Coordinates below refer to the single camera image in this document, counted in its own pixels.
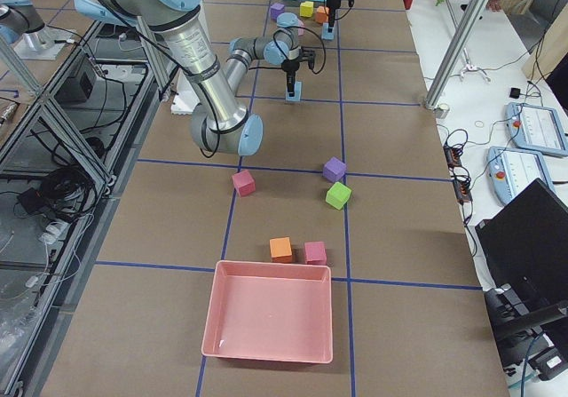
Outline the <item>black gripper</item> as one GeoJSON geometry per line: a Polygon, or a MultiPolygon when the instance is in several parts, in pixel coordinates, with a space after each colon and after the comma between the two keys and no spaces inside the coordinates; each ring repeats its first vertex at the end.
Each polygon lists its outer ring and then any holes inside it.
{"type": "Polygon", "coordinates": [[[287,96],[295,95],[296,89],[296,72],[300,68],[300,64],[304,61],[304,50],[296,48],[288,54],[288,57],[282,61],[280,67],[287,73],[286,85],[287,96]]]}
{"type": "Polygon", "coordinates": [[[336,12],[340,8],[343,0],[327,0],[327,8],[329,9],[329,17],[327,18],[327,32],[335,32],[336,12]]]}

